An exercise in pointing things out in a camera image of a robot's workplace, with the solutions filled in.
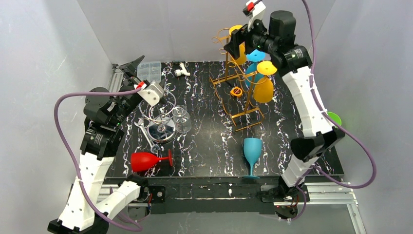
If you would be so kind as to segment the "orange plastic goblet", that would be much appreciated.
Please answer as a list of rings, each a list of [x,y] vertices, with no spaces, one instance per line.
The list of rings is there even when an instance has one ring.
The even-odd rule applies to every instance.
[[[229,41],[224,46],[224,49],[235,59],[237,65],[242,65],[246,62],[242,28],[242,25],[232,26],[228,31]]]

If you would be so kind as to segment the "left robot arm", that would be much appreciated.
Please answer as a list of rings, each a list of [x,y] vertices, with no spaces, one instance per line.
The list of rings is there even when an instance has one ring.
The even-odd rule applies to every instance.
[[[74,163],[76,177],[63,212],[48,224],[49,232],[105,234],[110,225],[131,231],[131,227],[115,222],[114,218],[131,201],[139,198],[142,187],[148,183],[146,179],[132,175],[106,199],[101,202],[97,199],[124,136],[119,126],[142,102],[139,92],[148,85],[146,81],[140,81],[136,74],[136,67],[142,60],[143,57],[139,57],[120,66],[126,79],[117,92],[96,87],[88,92],[65,94],[55,103],[55,125]],[[80,156],[75,156],[71,149],[58,117],[61,103],[72,97],[85,97],[85,133],[80,145]]]

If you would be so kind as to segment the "red plastic goblet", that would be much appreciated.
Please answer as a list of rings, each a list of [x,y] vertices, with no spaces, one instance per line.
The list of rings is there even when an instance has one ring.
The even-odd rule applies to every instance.
[[[168,150],[168,156],[157,157],[148,152],[132,153],[131,155],[131,169],[133,172],[141,172],[150,169],[159,161],[167,160],[169,165],[173,166],[172,151]]]

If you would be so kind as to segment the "blue plastic goblet front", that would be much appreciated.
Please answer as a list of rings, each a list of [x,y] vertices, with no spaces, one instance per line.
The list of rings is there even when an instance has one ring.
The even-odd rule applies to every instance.
[[[245,175],[244,178],[260,179],[260,177],[254,174],[254,165],[258,161],[262,152],[262,141],[259,138],[245,138],[244,139],[244,156],[250,165],[249,175]]]

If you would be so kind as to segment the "silver wire glass rack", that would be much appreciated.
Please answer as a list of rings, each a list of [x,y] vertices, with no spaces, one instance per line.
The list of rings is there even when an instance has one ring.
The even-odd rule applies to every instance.
[[[171,91],[166,90],[164,100],[164,104],[159,103],[153,107],[147,104],[147,114],[142,110],[144,102],[138,105],[142,119],[148,121],[145,128],[149,138],[156,144],[166,144],[173,141],[177,133],[172,115],[172,110],[177,104],[176,97]]]

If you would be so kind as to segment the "yellow plastic wine glass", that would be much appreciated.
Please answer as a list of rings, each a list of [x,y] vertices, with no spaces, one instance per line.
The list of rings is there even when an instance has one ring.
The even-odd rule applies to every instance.
[[[274,85],[270,76],[277,72],[277,68],[271,61],[262,61],[257,65],[257,72],[263,77],[257,81],[253,97],[258,103],[268,103],[274,95]]]

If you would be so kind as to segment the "green plastic goblet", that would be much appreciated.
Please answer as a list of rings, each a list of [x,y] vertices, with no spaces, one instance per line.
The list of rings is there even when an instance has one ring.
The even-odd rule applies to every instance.
[[[329,116],[334,122],[336,122],[339,126],[342,125],[342,120],[341,120],[341,118],[340,118],[336,113],[333,113],[333,112],[328,111],[327,114],[328,114],[328,116]]]

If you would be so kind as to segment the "clear cut glass goblet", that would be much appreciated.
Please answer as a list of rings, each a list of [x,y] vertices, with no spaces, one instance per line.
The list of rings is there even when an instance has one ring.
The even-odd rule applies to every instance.
[[[190,114],[188,113],[186,106],[176,105],[172,110],[172,115],[177,132],[185,134],[191,130],[192,124]]]

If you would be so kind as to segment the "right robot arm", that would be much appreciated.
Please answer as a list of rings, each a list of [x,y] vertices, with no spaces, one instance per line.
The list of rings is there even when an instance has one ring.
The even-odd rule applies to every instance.
[[[269,54],[292,94],[301,118],[303,137],[291,141],[293,156],[279,182],[290,188],[301,184],[310,167],[344,138],[345,133],[323,115],[323,106],[314,101],[312,94],[318,91],[311,77],[312,61],[307,49],[295,43],[296,19],[293,14],[284,10],[274,11],[270,15],[269,28],[265,28],[263,11],[258,6],[246,7],[243,12],[250,18],[248,24],[231,33],[224,49],[235,59],[240,56],[238,47],[241,43],[245,44],[246,54],[255,49]]]

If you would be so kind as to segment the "blue plastic goblet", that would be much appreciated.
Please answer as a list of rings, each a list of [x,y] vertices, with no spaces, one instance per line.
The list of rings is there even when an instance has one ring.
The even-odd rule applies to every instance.
[[[265,52],[259,51],[259,50],[254,50],[253,52],[251,52],[250,54],[246,55],[246,58],[252,62],[248,68],[246,69],[245,74],[248,75],[250,73],[256,72],[257,71],[257,65],[259,64],[259,62],[261,62],[264,58],[265,58]],[[257,73],[254,79],[254,82],[258,82],[260,81],[260,79],[262,79],[264,77],[264,75]],[[247,88],[249,88],[250,86],[250,82],[245,79],[245,85]]]
[[[244,156],[250,165],[249,175],[245,175],[244,178],[260,179],[260,177],[254,174],[254,165],[258,161],[262,152],[262,141],[259,138],[245,138],[244,139]]]

